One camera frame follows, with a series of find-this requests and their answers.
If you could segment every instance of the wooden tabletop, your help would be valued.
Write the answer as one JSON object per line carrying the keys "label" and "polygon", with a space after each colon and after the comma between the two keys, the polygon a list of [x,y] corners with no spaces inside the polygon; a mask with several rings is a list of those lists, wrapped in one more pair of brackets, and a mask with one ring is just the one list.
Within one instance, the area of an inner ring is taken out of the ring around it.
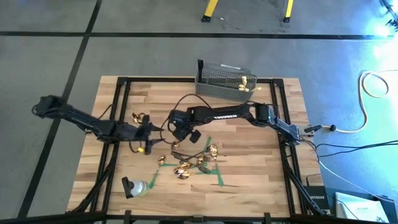
{"label": "wooden tabletop", "polygon": [[[112,103],[117,78],[102,77],[93,116],[102,114]],[[307,125],[307,112],[298,78],[285,78],[284,83],[291,122]],[[251,100],[272,103],[270,85],[258,84],[258,86],[262,89],[255,92]],[[134,82],[129,92],[125,121],[133,123],[132,112],[145,113],[150,115],[151,121],[156,126],[160,126],[176,102],[182,96],[194,92],[194,83]],[[278,104],[281,105],[278,91],[277,96]],[[237,104],[217,98],[204,97],[204,99],[212,107]],[[199,105],[203,103],[198,98],[189,96],[177,109],[185,111],[188,106]],[[109,112],[103,116],[103,119],[108,117]],[[207,138],[211,136],[212,143],[218,146],[218,165],[224,186],[218,185],[217,175],[194,175],[181,180],[173,174],[173,167],[162,167],[155,187],[150,189],[145,197],[126,199],[121,183],[122,177],[128,177],[130,180],[140,179],[149,183],[158,167],[157,160],[161,155],[167,156],[166,163],[177,164],[178,160],[170,155],[170,146],[163,142],[156,144],[152,148],[152,154],[148,156],[141,153],[133,154],[128,143],[122,142],[108,213],[122,215],[125,210],[131,210],[132,215],[263,217],[264,212],[269,212],[272,217],[289,217],[276,131],[272,128],[254,127],[244,119],[213,121],[197,129],[202,133],[199,141],[192,144],[186,140],[180,143],[178,150],[186,154],[203,150]],[[174,140],[168,131],[165,131],[163,136],[169,141]],[[152,134],[152,138],[158,137],[158,133]],[[68,209],[75,208],[92,188],[102,146],[103,143],[97,141],[94,135],[87,135]],[[309,174],[319,174],[318,163],[311,147],[303,142],[296,148],[302,179],[304,180]],[[215,168],[214,163],[210,163],[210,167]],[[310,181],[314,185],[322,184],[320,175],[311,176]],[[104,188],[101,189],[99,196],[98,210],[101,209],[103,194]],[[298,194],[294,186],[293,194],[295,208],[299,212]]]}

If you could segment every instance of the concrete floor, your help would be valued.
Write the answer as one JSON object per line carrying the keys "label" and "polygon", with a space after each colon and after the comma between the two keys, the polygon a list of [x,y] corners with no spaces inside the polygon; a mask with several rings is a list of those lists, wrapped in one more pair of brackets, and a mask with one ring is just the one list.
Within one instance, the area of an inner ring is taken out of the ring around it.
{"label": "concrete floor", "polygon": [[[84,32],[94,0],[0,1],[0,31]],[[199,20],[206,0],[103,0],[93,32],[227,32],[263,34],[381,34],[388,16],[378,0],[296,1],[290,24],[281,23],[286,0],[220,1],[210,24]],[[61,95],[81,37],[0,36],[0,219],[16,217],[47,137],[50,120],[30,113],[42,95]],[[102,75],[194,75],[196,60],[250,68],[259,77],[299,77],[312,124],[355,129],[363,122],[357,79],[362,70],[396,68],[391,40],[279,40],[91,37],[69,103],[91,111]],[[390,97],[364,97],[369,124],[357,134],[317,133],[316,143],[360,146],[395,140],[396,79]],[[371,88],[383,86],[377,80]],[[63,213],[84,135],[61,122],[29,215]],[[323,154],[341,149],[324,147]],[[370,192],[398,200],[398,151],[367,149],[323,163]],[[358,191],[322,171],[324,183]]]}

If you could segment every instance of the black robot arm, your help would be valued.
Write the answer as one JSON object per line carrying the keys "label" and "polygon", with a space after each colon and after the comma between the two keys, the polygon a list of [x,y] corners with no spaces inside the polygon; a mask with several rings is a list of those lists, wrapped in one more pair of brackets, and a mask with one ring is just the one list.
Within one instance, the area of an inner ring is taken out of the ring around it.
{"label": "black robot arm", "polygon": [[161,131],[149,121],[149,115],[142,119],[138,128],[125,122],[101,120],[84,113],[65,103],[57,96],[42,96],[40,102],[32,108],[33,114],[41,118],[64,119],[76,124],[80,129],[92,131],[98,140],[106,143],[118,141],[145,141],[145,153],[150,154],[151,146],[159,140],[148,140],[151,131]]}
{"label": "black robot arm", "polygon": [[[250,108],[255,108],[255,115],[250,113]],[[171,131],[179,141],[183,141],[191,134],[191,142],[197,142],[200,133],[194,130],[195,126],[208,124],[217,119],[243,118],[257,127],[267,127],[275,129],[284,137],[284,141],[297,145],[300,144],[299,129],[296,125],[286,124],[279,119],[274,106],[262,103],[244,103],[238,106],[226,106],[221,108],[209,108],[206,106],[194,106],[187,108],[186,111],[172,110],[169,116],[169,123],[175,126]]]}

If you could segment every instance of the yellow post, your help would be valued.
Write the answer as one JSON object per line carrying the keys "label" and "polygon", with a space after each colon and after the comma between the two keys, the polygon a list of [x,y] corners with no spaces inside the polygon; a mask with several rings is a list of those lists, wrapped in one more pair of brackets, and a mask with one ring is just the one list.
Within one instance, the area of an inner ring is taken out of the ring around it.
{"label": "yellow post", "polygon": [[218,0],[209,0],[207,4],[207,8],[205,11],[205,15],[201,18],[202,22],[210,22],[211,15],[213,15],[214,10],[216,9]]}
{"label": "yellow post", "polygon": [[284,22],[290,22],[290,15],[292,13],[293,1],[294,0],[287,0],[287,9],[286,9],[286,15],[284,18]]}

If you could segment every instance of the metal basket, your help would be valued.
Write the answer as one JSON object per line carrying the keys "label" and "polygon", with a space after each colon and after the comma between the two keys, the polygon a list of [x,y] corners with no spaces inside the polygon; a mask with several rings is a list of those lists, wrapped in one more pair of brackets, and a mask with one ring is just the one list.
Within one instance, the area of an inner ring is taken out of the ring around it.
{"label": "metal basket", "polygon": [[[243,76],[246,76],[248,81],[248,92],[239,90]],[[198,75],[195,79],[198,95],[245,102],[252,97],[256,82],[257,76],[252,75],[248,69],[198,60]]]}

